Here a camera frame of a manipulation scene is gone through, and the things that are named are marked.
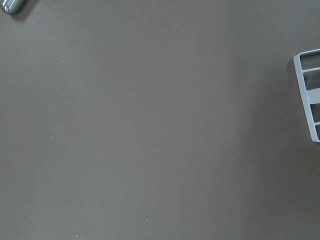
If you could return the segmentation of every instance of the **shiny gray rounded object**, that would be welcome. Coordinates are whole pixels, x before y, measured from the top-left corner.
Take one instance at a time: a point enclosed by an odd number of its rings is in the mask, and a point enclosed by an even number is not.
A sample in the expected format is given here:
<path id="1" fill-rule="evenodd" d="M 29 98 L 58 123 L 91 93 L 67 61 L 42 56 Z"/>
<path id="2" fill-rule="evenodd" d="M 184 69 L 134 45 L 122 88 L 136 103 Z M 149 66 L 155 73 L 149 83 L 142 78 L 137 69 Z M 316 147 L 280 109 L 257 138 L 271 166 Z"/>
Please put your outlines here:
<path id="1" fill-rule="evenodd" d="M 16 15 L 27 0 L 1 0 L 0 8 L 8 15 Z"/>

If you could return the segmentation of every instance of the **metallic handle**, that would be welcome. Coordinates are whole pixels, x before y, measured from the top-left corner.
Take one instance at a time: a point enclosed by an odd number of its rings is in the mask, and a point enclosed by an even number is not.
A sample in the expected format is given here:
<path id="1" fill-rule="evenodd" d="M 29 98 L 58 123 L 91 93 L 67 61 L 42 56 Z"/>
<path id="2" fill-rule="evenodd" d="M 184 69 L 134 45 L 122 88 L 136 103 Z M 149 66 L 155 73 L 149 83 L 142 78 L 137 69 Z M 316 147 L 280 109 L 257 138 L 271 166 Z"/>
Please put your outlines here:
<path id="1" fill-rule="evenodd" d="M 0 8 L 8 15 L 18 14 L 27 0 L 1 0 Z"/>

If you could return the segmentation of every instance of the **gray table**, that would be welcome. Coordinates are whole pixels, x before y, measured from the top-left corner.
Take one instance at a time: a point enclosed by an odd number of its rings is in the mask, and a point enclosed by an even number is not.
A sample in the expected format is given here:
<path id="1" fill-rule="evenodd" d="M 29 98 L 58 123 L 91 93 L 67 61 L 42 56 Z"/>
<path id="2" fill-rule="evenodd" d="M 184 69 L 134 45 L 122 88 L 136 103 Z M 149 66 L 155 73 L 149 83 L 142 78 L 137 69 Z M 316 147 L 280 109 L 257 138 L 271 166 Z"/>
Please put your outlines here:
<path id="1" fill-rule="evenodd" d="M 0 14 L 0 239 L 318 240 L 319 1 L 87 2 Z"/>

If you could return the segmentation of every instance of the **gray surface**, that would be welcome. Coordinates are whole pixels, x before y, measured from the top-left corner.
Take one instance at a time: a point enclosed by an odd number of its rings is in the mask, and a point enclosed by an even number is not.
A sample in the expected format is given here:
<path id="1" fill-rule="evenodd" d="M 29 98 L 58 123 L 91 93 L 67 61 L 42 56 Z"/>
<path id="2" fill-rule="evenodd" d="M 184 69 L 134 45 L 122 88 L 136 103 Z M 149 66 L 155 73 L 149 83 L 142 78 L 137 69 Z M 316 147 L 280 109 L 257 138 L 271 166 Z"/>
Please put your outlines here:
<path id="1" fill-rule="evenodd" d="M 87 2 L 0 14 L 0 239 L 318 240 L 320 3 Z"/>

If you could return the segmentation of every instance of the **white plastic frame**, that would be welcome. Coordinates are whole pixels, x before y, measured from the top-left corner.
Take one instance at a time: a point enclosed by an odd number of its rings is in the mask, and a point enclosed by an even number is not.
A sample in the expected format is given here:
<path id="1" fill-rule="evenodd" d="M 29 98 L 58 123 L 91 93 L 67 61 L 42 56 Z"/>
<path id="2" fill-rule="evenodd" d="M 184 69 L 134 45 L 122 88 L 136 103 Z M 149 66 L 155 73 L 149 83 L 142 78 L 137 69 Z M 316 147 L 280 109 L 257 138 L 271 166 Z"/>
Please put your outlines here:
<path id="1" fill-rule="evenodd" d="M 311 139 L 314 142 L 320 143 L 320 140 L 317 134 L 317 129 L 316 129 L 316 126 L 320 125 L 320 122 L 314 121 L 314 116 L 311 110 L 311 104 L 320 104 L 320 88 L 307 90 L 305 77 L 304 77 L 304 73 L 320 71 L 320 63 L 319 63 L 319 67 L 309 68 L 309 69 L 303 69 L 301 65 L 301 56 L 315 54 L 315 53 L 320 53 L 320 49 L 301 52 L 298 55 L 294 56 L 293 61 L 294 61 L 295 73 L 298 79 L 303 108 L 304 108 L 306 120 L 308 123 Z"/>

